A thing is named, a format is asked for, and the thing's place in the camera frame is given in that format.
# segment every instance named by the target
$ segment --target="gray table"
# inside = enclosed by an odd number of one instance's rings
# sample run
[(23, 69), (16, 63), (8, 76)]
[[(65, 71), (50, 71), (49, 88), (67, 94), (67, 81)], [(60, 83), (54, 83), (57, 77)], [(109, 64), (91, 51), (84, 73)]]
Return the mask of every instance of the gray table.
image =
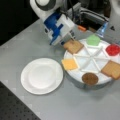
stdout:
[[(77, 39), (91, 32), (75, 32)], [(118, 120), (120, 119), (120, 81), (99, 90), (82, 90), (65, 73), (58, 89), (37, 96), (21, 85), (23, 68), (32, 60), (52, 58), (59, 63), (65, 50), (49, 46), (39, 20), (0, 47), (0, 80), (42, 120)]]

